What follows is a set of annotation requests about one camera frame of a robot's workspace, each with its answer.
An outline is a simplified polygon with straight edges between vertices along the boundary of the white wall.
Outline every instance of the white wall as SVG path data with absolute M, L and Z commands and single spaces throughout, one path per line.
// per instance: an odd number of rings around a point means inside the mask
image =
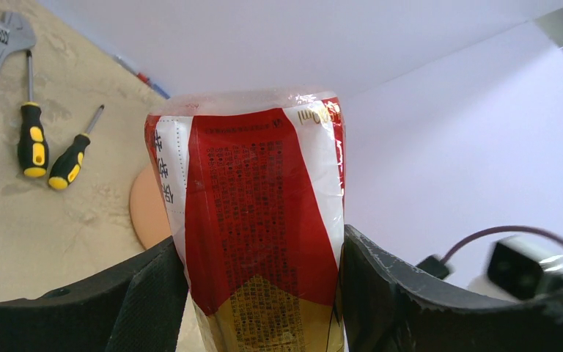
M 498 225 L 563 235 L 563 52 L 533 24 L 342 103 L 346 221 L 384 249 L 417 263 Z M 450 281 L 496 239 L 456 254 Z
M 343 98 L 563 0 L 39 0 L 174 94 L 323 84 Z

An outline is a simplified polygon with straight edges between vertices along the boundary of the workbench surface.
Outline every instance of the workbench surface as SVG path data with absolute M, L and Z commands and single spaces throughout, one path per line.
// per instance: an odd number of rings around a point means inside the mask
M 84 167 L 65 191 L 47 177 L 24 177 L 16 158 L 20 105 L 27 99 L 26 57 L 0 72 L 0 301 L 36 298 L 115 265 L 143 250 L 130 223 L 128 197 L 150 162 L 143 125 L 163 98 L 33 0 L 0 0 L 21 12 L 37 36 L 34 99 L 50 147 L 49 165 L 82 132 L 100 104 Z M 203 351 L 191 302 L 181 351 Z

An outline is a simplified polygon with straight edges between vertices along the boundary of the orange sanding pad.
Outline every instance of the orange sanding pad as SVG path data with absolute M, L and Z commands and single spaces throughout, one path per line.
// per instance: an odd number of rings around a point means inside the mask
M 172 235 L 152 164 L 139 173 L 130 189 L 130 220 L 145 249 Z

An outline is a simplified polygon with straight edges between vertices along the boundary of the black and yellow handle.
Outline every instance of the black and yellow handle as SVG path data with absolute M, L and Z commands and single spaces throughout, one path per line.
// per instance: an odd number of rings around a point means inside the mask
M 55 189 L 66 189 L 74 180 L 83 166 L 85 148 L 91 143 L 85 134 L 74 137 L 72 145 L 57 158 L 51 174 L 48 177 L 48 184 Z
M 18 142 L 18 163 L 27 177 L 42 177 L 48 169 L 48 143 L 40 123 L 42 109 L 28 101 L 21 106 L 23 124 Z

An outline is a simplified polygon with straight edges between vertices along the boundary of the screwdriver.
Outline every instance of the screwdriver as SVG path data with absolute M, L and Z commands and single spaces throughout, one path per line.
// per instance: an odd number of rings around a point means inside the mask
M 27 51 L 29 71 L 29 101 L 21 106 L 23 124 L 18 142 L 18 163 L 27 177 L 42 177 L 48 168 L 48 143 L 44 138 L 44 127 L 40 123 L 42 109 L 33 101 L 33 56 Z
M 48 184 L 55 189 L 66 189 L 81 171 L 83 166 L 83 157 L 85 156 L 85 148 L 91 143 L 89 133 L 96 125 L 100 115 L 105 109 L 104 105 L 96 111 L 94 118 L 87 126 L 85 133 L 81 133 L 74 137 L 74 142 L 66 149 L 66 151 L 57 158 L 51 174 L 48 177 Z

